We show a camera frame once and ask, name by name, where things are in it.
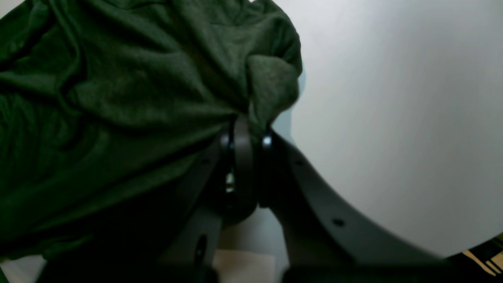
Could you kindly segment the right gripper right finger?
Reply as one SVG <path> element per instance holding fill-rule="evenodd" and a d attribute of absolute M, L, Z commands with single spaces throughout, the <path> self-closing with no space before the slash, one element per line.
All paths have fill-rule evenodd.
<path fill-rule="evenodd" d="M 393 235 L 336 193 L 273 131 L 258 151 L 259 205 L 279 221 L 293 269 L 442 272 L 444 260 Z"/>

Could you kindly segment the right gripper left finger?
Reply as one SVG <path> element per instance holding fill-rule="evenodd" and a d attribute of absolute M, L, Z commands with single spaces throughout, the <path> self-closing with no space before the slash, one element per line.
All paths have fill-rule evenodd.
<path fill-rule="evenodd" d="M 169 199 L 161 265 L 212 265 L 223 226 L 244 220 L 257 206 L 253 158 L 247 118 L 232 118 Z"/>

